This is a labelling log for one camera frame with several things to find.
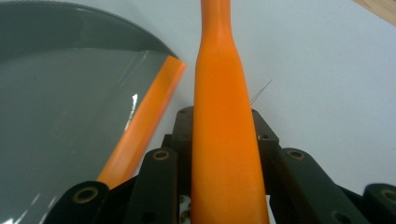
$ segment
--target bolt hole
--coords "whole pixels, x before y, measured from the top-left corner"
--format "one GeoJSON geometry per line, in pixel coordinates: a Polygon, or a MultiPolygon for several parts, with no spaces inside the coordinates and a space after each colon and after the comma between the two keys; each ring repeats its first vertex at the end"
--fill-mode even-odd
{"type": "Polygon", "coordinates": [[[184,212],[181,213],[180,215],[180,222],[184,223],[186,221],[187,218],[190,218],[190,211],[186,210],[184,212]]]}
{"type": "Polygon", "coordinates": [[[153,223],[156,218],[157,218],[157,215],[155,215],[155,213],[147,212],[147,213],[143,214],[142,221],[143,221],[143,223],[153,223]]]}
{"type": "Polygon", "coordinates": [[[270,136],[268,136],[267,134],[259,134],[259,140],[261,140],[261,139],[266,140],[268,138],[270,138],[270,136]]]}
{"type": "Polygon", "coordinates": [[[95,187],[87,187],[80,189],[73,196],[73,201],[75,203],[88,203],[92,201],[98,195],[99,191],[95,187]]]}
{"type": "Polygon", "coordinates": [[[335,218],[335,220],[337,220],[339,223],[342,224],[350,224],[352,223],[352,221],[350,220],[350,218],[347,215],[344,215],[340,212],[334,212],[332,214],[332,216],[335,218]]]}
{"type": "Polygon", "coordinates": [[[390,189],[381,190],[382,196],[384,196],[391,203],[396,203],[396,192],[390,189]]]}
{"type": "Polygon", "coordinates": [[[292,159],[297,161],[302,161],[305,158],[305,155],[297,150],[288,150],[287,153],[292,159]]]}
{"type": "Polygon", "coordinates": [[[163,161],[163,160],[166,160],[169,158],[169,152],[167,152],[165,150],[159,150],[159,151],[154,152],[152,157],[156,161],[163,161]]]}

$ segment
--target orange rod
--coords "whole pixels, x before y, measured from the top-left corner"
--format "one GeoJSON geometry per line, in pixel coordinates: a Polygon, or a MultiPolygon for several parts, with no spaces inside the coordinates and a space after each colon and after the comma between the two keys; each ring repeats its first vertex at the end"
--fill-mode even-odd
{"type": "Polygon", "coordinates": [[[202,0],[193,111],[193,224],[269,223],[262,168],[230,0],[202,0]]]}
{"type": "Polygon", "coordinates": [[[167,57],[97,181],[113,189],[132,177],[185,68],[167,57]]]}

